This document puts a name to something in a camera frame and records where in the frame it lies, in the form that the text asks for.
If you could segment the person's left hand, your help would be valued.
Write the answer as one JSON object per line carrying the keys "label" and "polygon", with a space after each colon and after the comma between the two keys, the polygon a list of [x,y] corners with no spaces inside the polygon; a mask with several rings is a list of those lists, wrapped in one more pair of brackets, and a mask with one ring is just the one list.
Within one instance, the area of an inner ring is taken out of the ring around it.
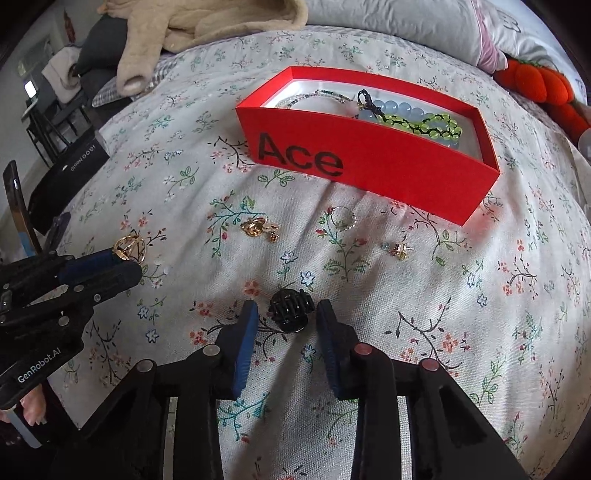
{"label": "person's left hand", "polygon": [[21,400],[23,418],[29,426],[41,424],[46,415],[46,400],[41,385],[37,385]]}

